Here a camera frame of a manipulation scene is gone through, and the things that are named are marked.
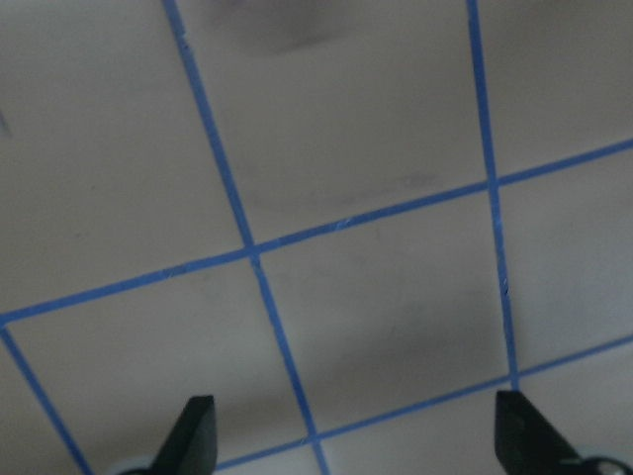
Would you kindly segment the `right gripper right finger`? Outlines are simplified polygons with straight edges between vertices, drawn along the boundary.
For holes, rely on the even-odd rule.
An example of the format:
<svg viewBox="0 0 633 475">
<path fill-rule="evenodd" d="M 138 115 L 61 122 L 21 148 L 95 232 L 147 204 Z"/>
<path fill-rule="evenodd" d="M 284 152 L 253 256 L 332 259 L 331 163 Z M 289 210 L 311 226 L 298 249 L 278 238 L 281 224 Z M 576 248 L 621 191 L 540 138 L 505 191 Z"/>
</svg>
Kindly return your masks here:
<svg viewBox="0 0 633 475">
<path fill-rule="evenodd" d="M 499 390 L 494 450 L 505 474 L 571 474 L 582 457 L 519 391 Z"/>
</svg>

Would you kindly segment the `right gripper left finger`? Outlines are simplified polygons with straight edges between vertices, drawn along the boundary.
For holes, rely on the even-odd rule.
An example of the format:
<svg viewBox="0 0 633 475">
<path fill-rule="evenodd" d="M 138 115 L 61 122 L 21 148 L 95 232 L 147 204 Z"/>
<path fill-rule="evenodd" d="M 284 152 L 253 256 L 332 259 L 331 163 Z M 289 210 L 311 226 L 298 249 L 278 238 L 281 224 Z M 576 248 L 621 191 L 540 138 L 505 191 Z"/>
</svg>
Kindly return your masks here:
<svg viewBox="0 0 633 475">
<path fill-rule="evenodd" d="M 212 474 L 218 461 L 215 399 L 188 400 L 152 464 L 151 474 Z"/>
</svg>

